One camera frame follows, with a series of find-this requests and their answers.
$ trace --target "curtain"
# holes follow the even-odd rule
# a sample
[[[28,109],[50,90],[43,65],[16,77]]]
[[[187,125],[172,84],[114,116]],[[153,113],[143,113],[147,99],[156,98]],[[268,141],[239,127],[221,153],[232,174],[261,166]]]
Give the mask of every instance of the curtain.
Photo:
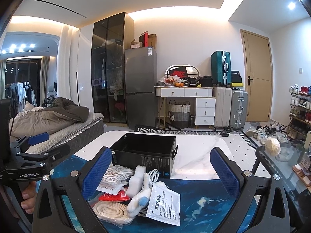
[[[46,99],[46,82],[48,80],[50,57],[43,56],[41,59],[41,68],[40,68],[40,105]]]
[[[73,28],[69,25],[64,25],[59,38],[56,63],[57,96],[70,100],[69,57],[72,35]]]
[[[7,60],[0,60],[0,99],[5,98],[5,66]]]

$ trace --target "door frame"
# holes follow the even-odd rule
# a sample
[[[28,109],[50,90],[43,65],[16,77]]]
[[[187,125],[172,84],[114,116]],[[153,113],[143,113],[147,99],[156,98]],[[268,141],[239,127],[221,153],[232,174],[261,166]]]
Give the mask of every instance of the door frame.
[[[245,91],[247,91],[247,87],[248,87],[248,78],[247,78],[247,62],[246,62],[246,48],[245,48],[245,41],[244,41],[244,36],[243,36],[243,33],[248,33],[248,34],[252,34],[252,35],[255,35],[257,37],[261,37],[261,38],[264,38],[266,40],[268,40],[268,45],[269,45],[269,51],[270,51],[270,61],[271,61],[271,83],[272,83],[272,87],[271,87],[271,99],[270,99],[270,110],[269,110],[269,120],[271,119],[271,108],[272,108],[272,99],[273,99],[273,87],[274,87],[274,84],[273,84],[273,61],[272,61],[272,52],[271,52],[271,44],[270,44],[270,40],[268,37],[265,37],[265,36],[262,36],[262,35],[259,35],[259,34],[256,34],[254,32],[249,32],[249,31],[246,31],[246,30],[243,30],[243,29],[240,29],[240,32],[241,32],[241,37],[242,37],[242,45],[243,45],[243,53],[244,53],[244,82],[245,82],[245,85],[244,85],[244,89]],[[247,109],[247,113],[246,113],[246,121],[248,121],[248,109]]]

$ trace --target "refrigerator door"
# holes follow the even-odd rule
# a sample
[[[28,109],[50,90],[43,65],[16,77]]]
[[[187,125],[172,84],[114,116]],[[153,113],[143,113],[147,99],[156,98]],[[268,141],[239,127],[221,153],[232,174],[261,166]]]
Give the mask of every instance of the refrigerator door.
[[[156,65],[153,47],[125,50],[125,92],[154,92]]]
[[[157,98],[154,93],[136,93],[126,95],[128,127],[134,129],[137,124],[156,126]]]

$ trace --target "wicker basket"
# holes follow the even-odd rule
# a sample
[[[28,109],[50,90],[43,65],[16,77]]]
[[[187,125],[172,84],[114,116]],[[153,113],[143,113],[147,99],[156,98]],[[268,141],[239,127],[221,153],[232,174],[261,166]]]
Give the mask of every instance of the wicker basket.
[[[170,100],[168,111],[172,125],[180,129],[189,127],[190,102],[176,103],[175,100]]]

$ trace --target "silver screw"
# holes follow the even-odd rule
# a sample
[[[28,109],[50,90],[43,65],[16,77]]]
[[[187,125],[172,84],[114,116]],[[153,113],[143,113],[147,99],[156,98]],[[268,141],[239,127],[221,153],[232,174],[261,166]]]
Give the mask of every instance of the silver screw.
[[[250,176],[252,176],[252,172],[249,171],[249,170],[245,170],[244,171],[244,175],[247,176],[247,177],[250,177]]]
[[[76,177],[79,174],[77,170],[74,170],[70,173],[71,177]]]
[[[46,174],[46,175],[43,176],[42,179],[43,179],[43,180],[48,180],[49,178],[50,178],[50,175]]]
[[[279,179],[280,179],[279,175],[277,175],[277,174],[274,174],[274,175],[273,175],[273,178],[274,178],[275,180],[279,180]]]

